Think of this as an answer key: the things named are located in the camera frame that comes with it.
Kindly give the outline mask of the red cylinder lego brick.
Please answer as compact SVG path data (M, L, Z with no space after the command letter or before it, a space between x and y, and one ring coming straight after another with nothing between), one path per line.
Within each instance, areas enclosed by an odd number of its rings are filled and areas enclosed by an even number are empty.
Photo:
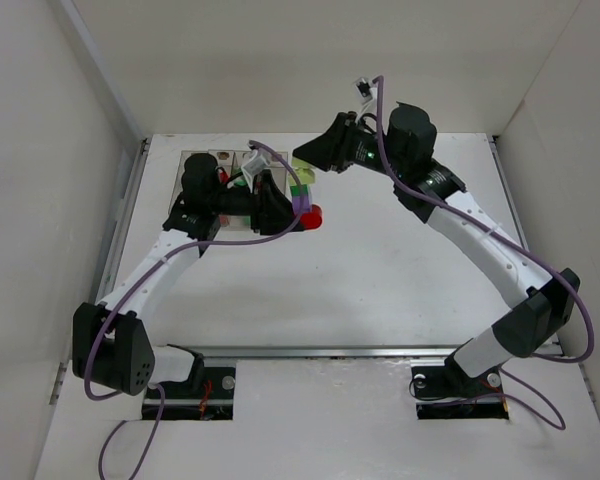
M300 217L299 225L303 231L317 230L323 223L323 212L319 205L312 204Z

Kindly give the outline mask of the purple flower lego brick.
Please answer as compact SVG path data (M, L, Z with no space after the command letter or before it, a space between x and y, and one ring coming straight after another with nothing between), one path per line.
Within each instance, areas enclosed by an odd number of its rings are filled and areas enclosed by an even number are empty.
M312 210L312 197L310 194L292 196L292 209L295 215L310 213Z

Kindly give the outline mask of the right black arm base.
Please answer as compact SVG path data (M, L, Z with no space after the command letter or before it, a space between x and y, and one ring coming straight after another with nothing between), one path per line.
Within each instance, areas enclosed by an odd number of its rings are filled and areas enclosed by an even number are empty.
M508 420L496 368L476 378L445 365L413 365L409 393L419 420Z

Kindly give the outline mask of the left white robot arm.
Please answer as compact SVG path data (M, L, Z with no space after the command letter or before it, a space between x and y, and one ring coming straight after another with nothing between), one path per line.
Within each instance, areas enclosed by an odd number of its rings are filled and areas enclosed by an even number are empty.
M249 217L260 243L304 230L301 211L273 179L272 163L287 164L278 154L252 150L237 174L243 181L238 184L211 154L185 161L181 191L146 257L117 288L74 313L72 369L88 398L135 396L161 384L199 389L202 355L175 344L154 345L148 326L178 279L210 246L219 245L221 217Z

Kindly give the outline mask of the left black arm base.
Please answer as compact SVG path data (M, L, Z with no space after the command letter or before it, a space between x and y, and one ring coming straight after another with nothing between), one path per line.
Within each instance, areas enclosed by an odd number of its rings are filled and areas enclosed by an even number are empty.
M206 365L196 390L173 382L164 383L165 405L161 421L230 421L234 413L236 363Z

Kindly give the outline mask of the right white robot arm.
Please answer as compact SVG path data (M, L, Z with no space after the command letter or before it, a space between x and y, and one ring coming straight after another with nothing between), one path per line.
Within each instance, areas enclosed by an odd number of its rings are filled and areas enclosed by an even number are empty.
M570 318L579 287L570 269L553 277L518 252L517 244L485 214L462 180L434 158L437 129L419 107L401 103L386 129L370 131L353 112L341 112L327 131L294 149L295 159L322 171L352 165L405 184L398 201L423 224L450 240L509 306L507 314L449 355L443 366L422 373L447 396L467 396L481 380L512 358L527 358Z

